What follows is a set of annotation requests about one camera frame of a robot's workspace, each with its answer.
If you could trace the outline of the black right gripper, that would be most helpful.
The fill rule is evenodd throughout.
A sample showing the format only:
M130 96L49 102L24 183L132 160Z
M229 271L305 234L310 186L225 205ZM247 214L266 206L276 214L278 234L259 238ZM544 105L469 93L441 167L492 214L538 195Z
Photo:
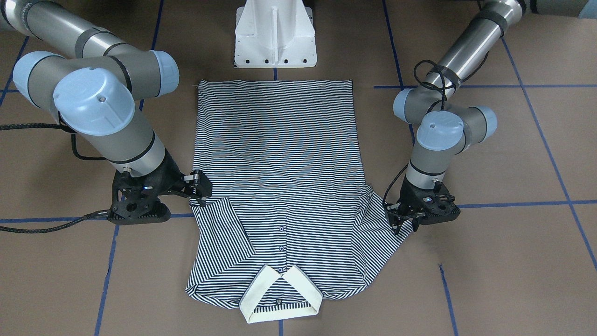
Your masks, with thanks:
M171 218L161 195L188 198L191 207L206 206L213 183L202 170L183 174L169 152L151 173L134 178L130 172L116 172L108 219L116 225L164 223Z

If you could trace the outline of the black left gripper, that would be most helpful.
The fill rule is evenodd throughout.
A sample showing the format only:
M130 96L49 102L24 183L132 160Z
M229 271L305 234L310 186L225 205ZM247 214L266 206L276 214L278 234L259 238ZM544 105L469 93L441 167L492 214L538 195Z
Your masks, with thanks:
M431 189L420 189L404 180L397 202L383 202L383 206L392 232L398 235L410 224L412 232L417 232L421 225L456 220L461 210L454 201L455 197L442 182L434 182Z

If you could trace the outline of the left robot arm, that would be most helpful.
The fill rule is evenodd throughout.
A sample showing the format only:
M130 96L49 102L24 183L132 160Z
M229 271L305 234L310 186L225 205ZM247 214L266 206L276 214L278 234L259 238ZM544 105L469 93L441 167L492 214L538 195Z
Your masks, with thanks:
M463 108L449 98L478 72L493 45L525 13L577 18L596 17L594 0L484 0L461 36L414 89L401 90L394 114L417 127L410 161L396 203L382 202L396 235L421 225L457 219L460 209L443 183L451 159L484 142L497 129L494 111L485 106Z

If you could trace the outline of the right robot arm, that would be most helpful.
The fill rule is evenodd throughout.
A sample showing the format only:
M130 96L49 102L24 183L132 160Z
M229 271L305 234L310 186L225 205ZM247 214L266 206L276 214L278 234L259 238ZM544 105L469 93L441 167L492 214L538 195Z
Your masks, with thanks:
M45 41L59 53L35 51L17 60L13 83L28 102L51 113L53 124L8 124L2 130L57 128L81 135L115 168L111 206L89 213L115 225L164 223L171 212L163 195L205 206L212 183L196 169L183 174L151 123L136 105L175 91L180 72L164 51L142 51L113 32L51 0L3 0L1 28Z

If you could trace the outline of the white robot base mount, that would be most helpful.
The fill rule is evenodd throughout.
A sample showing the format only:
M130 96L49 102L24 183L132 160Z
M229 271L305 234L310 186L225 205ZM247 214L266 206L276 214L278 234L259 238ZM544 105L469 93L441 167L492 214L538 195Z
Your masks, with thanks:
M307 0L247 0L236 10L233 64L241 69L315 67L313 7Z

